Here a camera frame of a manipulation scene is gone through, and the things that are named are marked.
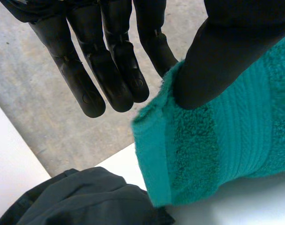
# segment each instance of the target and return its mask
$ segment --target gray cloth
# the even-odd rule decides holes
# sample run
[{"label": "gray cloth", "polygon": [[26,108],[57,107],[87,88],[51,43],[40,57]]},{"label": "gray cloth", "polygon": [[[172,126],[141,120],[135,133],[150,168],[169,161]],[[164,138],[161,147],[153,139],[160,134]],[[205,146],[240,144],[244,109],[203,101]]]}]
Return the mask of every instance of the gray cloth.
[{"label": "gray cloth", "polygon": [[[164,209],[155,209],[138,186],[95,167],[71,170],[23,195],[0,219],[0,225],[170,225]],[[31,201],[30,195],[40,192]]]}]

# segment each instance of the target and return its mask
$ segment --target teal towel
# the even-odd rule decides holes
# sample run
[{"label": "teal towel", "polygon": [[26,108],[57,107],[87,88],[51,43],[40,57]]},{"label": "teal towel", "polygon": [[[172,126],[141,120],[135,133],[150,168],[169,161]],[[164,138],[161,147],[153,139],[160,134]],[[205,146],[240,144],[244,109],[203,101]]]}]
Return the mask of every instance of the teal towel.
[{"label": "teal towel", "polygon": [[238,177],[285,171],[285,38],[209,103],[182,110],[167,72],[132,122],[136,155],[155,206],[206,198]]}]

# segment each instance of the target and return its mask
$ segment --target concrete floor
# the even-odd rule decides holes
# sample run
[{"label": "concrete floor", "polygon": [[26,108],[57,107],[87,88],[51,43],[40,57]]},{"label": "concrete floor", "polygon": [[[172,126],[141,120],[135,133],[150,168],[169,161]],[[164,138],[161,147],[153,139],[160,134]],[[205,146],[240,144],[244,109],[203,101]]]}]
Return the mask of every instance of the concrete floor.
[{"label": "concrete floor", "polygon": [[[185,57],[206,17],[203,0],[168,0],[163,32],[177,59]],[[135,12],[129,35],[151,100],[161,79],[139,43]],[[73,32],[72,38],[98,87]],[[130,145],[130,121],[144,105],[118,113],[107,102],[102,117],[86,117],[29,25],[16,20],[0,3],[0,106],[52,176],[70,168],[93,167]]]}]

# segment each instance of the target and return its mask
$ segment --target white surface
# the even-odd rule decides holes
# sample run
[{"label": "white surface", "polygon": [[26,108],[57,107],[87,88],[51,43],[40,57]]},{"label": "white surface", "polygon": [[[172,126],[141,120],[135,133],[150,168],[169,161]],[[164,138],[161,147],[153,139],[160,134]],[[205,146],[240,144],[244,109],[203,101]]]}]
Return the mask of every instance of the white surface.
[{"label": "white surface", "polygon": [[[146,189],[134,144],[98,166]],[[48,178],[0,109],[0,216],[25,191]],[[229,182],[207,200],[168,211],[177,225],[285,225],[285,173]]]},{"label": "white surface", "polygon": [[0,108],[0,217],[24,192],[49,178]]},{"label": "white surface", "polygon": [[[145,189],[134,144],[98,166]],[[207,200],[168,211],[176,225],[285,225],[285,173],[229,182]]]},{"label": "white surface", "polygon": [[97,166],[122,176],[128,184],[135,184],[141,189],[147,190],[138,166],[134,144],[129,145]]}]

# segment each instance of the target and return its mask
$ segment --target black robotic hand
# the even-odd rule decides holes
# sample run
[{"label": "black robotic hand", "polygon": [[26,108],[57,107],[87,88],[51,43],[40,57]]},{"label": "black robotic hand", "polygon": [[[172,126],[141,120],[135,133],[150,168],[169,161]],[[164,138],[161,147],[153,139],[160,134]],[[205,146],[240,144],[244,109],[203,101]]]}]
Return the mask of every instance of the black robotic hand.
[{"label": "black robotic hand", "polygon": [[[1,0],[20,21],[29,22],[49,50],[83,112],[101,116],[105,102],[85,71],[71,40],[67,20],[108,102],[118,112],[145,101],[148,85],[129,41],[132,0]],[[140,41],[163,76],[177,60],[161,32],[166,0],[134,0]],[[107,40],[103,41],[104,26]]]},{"label": "black robotic hand", "polygon": [[[204,1],[209,17],[199,28],[173,89],[176,103],[185,109],[217,97],[285,36],[285,0]],[[112,107],[125,112],[133,102],[147,99],[149,90],[128,38],[131,0],[1,2],[20,21],[31,22],[86,115],[102,115],[105,104],[79,61],[66,18]],[[163,76],[177,62],[161,32],[166,0],[134,0],[134,6],[142,46]]]}]

